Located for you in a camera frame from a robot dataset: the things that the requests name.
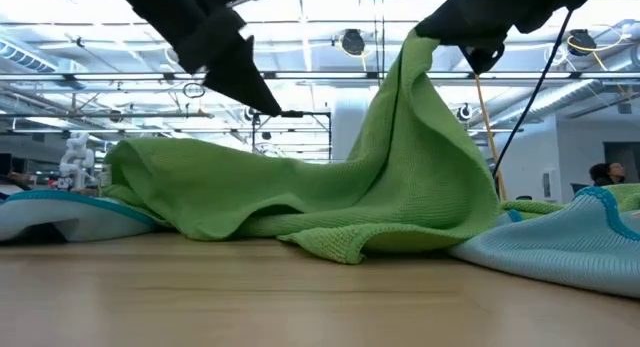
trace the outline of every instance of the spotlight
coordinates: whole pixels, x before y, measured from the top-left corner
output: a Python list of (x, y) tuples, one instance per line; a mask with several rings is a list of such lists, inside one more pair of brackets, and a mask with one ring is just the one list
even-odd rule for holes
[(361, 56), (364, 51), (364, 40), (357, 29), (346, 30), (340, 43), (342, 49), (349, 55)]
[(596, 49), (596, 47), (598, 47), (598, 44), (596, 44), (596, 41), (589, 36), (589, 31), (587, 30), (571, 30), (569, 34), (571, 35), (571, 37), (569, 37), (569, 41), (571, 42), (571, 45), (569, 45), (569, 53), (574, 56), (583, 57), (591, 52), (577, 49), (572, 45), (588, 50)]
[(124, 118), (119, 117), (119, 115), (122, 114), (122, 112), (118, 111), (118, 110), (111, 110), (109, 111), (109, 114), (113, 115), (113, 117), (109, 118), (109, 120), (113, 123), (119, 123), (124, 121)]
[(458, 117), (458, 120), (460, 120), (462, 122), (466, 122), (469, 119), (471, 119), (471, 108), (469, 107), (468, 103), (465, 103), (464, 107), (458, 108), (458, 112), (456, 113), (456, 117)]
[(252, 121), (254, 114), (256, 114), (256, 110), (254, 110), (253, 108), (246, 107), (244, 109), (244, 119), (246, 119), (247, 121)]

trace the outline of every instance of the person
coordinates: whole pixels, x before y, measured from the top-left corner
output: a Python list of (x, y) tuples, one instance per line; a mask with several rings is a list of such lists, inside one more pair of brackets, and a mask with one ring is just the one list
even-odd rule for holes
[(617, 162), (598, 163), (589, 168), (589, 174), (593, 185), (598, 187), (624, 183), (625, 179), (624, 167)]

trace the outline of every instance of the yellow cable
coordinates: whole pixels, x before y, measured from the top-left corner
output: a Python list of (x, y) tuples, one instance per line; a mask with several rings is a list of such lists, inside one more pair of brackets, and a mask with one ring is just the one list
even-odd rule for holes
[(596, 61), (598, 61), (598, 64), (600, 65), (600, 67), (602, 67), (603, 70), (605, 71), (609, 70), (607, 66), (604, 65), (604, 62), (602, 62), (602, 60), (600, 59), (600, 56), (598, 56), (596, 52), (593, 52), (593, 57), (596, 58)]
[[(604, 62), (602, 62), (602, 59), (600, 58), (600, 56), (598, 56), (598, 54), (596, 52), (592, 52), (593, 53), (593, 57), (596, 58), (596, 61), (598, 61), (598, 64), (600, 65), (600, 67), (602, 68), (602, 70), (604, 71), (608, 71), (609, 69), (607, 68), (607, 66), (604, 65)], [(629, 95), (629, 93), (627, 93), (627, 91), (624, 90), (624, 88), (622, 88), (622, 86), (620, 86), (619, 83), (616, 82), (616, 86), (618, 86), (618, 89), (620, 90), (620, 92), (627, 97), (627, 99), (629, 99), (629, 102), (631, 102), (631, 96)]]
[(601, 48), (586, 48), (586, 47), (580, 47), (578, 45), (575, 45), (573, 43), (571, 43), (571, 40), (573, 39), (573, 36), (569, 36), (569, 38), (567, 38), (567, 44), (577, 50), (580, 51), (585, 51), (585, 52), (602, 52), (602, 51), (606, 51), (608, 49), (611, 49), (617, 45), (619, 45), (620, 43), (622, 43), (622, 41), (624, 41), (624, 35), (620, 34), (620, 37), (618, 38), (618, 40), (612, 44), (612, 45), (608, 45), (606, 47), (601, 47)]
[[(482, 109), (482, 118), (484, 119), (484, 126), (487, 130), (487, 136), (489, 136), (489, 146), (491, 147), (491, 153), (493, 154), (493, 161), (498, 161), (498, 149), (496, 148), (496, 144), (493, 141), (493, 133), (491, 133), (491, 124), (489, 123), (489, 114), (487, 113), (487, 108), (484, 104), (484, 98), (482, 98), (482, 89), (480, 88), (480, 78), (478, 75), (475, 75), (476, 78), (476, 87), (478, 89), (478, 99), (480, 99), (480, 108)], [(503, 201), (507, 199), (507, 190), (504, 187), (504, 180), (502, 179), (502, 172), (500, 170), (498, 173), (498, 188), (500, 190), (500, 197)]]

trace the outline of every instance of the microfiber cloth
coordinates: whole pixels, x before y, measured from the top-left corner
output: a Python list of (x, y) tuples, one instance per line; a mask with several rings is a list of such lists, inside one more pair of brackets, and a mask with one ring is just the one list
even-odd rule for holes
[(9, 196), (0, 205), (0, 241), (32, 227), (53, 227), (68, 242), (87, 242), (133, 236), (155, 229), (147, 215), (120, 203), (64, 191), (25, 191)]
[[(611, 192), (621, 212), (640, 210), (640, 184), (617, 184), (603, 188)], [(502, 211), (518, 211), (523, 219), (542, 217), (565, 207), (566, 205), (545, 201), (505, 201), (500, 204)]]
[(340, 263), (465, 241), (495, 224), (498, 201), (482, 155), (425, 74), (437, 46), (409, 34), (344, 163), (127, 140), (106, 157), (102, 193), (192, 239), (276, 237)]
[(640, 211), (620, 213), (610, 191), (585, 188), (557, 212), (523, 220), (511, 210), (499, 221), (449, 253), (520, 276), (640, 297)]

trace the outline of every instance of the black cable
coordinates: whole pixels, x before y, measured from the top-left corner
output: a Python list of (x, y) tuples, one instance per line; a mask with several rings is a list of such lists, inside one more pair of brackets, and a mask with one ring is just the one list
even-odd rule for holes
[(507, 139), (507, 143), (504, 145), (504, 148), (502, 149), (502, 152), (500, 152), (500, 157), (498, 158), (498, 161), (496, 161), (496, 166), (493, 169), (493, 178), (494, 179), (498, 175), (498, 171), (500, 170), (500, 164), (502, 163), (502, 160), (504, 159), (504, 155), (507, 153), (507, 149), (511, 145), (511, 142), (513, 141), (513, 138), (515, 137), (516, 133), (518, 132), (518, 129), (520, 128), (520, 125), (522, 125), (522, 123), (524, 122), (525, 117), (527, 117), (527, 114), (529, 113), (529, 110), (531, 109), (531, 106), (533, 105), (533, 102), (535, 101), (536, 96), (538, 95), (538, 92), (540, 91), (540, 87), (542, 87), (542, 82), (544, 82), (544, 79), (547, 76), (547, 72), (549, 72), (549, 69), (551, 68), (551, 64), (553, 63), (553, 59), (555, 58), (556, 53), (558, 52), (558, 49), (560, 48), (560, 45), (562, 44), (562, 38), (564, 37), (564, 33), (567, 30), (567, 25), (569, 24), (569, 20), (571, 19), (571, 15), (572, 14), (573, 14), (573, 10), (569, 10), (569, 13), (567, 13), (567, 17), (564, 19), (564, 22), (562, 23), (562, 27), (560, 28), (560, 33), (558, 33), (558, 38), (556, 39), (556, 43), (553, 45), (553, 49), (551, 50), (551, 56), (549, 57), (549, 60), (547, 61), (547, 65), (544, 67), (544, 70), (542, 71), (542, 75), (538, 79), (538, 83), (536, 84), (536, 88), (533, 90), (533, 94), (531, 95), (531, 98), (529, 99), (529, 103), (527, 103), (527, 107), (525, 107), (524, 110), (522, 111), (522, 114), (520, 115), (520, 118), (518, 119), (518, 122), (516, 123), (515, 127), (513, 127), (513, 130), (511, 131), (511, 133), (509, 134), (509, 138)]
[(382, 72), (387, 71), (387, 64), (385, 61), (385, 55), (387, 54), (387, 51), (385, 50), (385, 26), (384, 26), (384, 0), (382, 0)]
[(378, 14), (376, 13), (376, 0), (373, 0), (373, 39), (376, 42), (376, 70), (378, 71), (378, 87), (380, 87), (380, 53), (378, 51)]

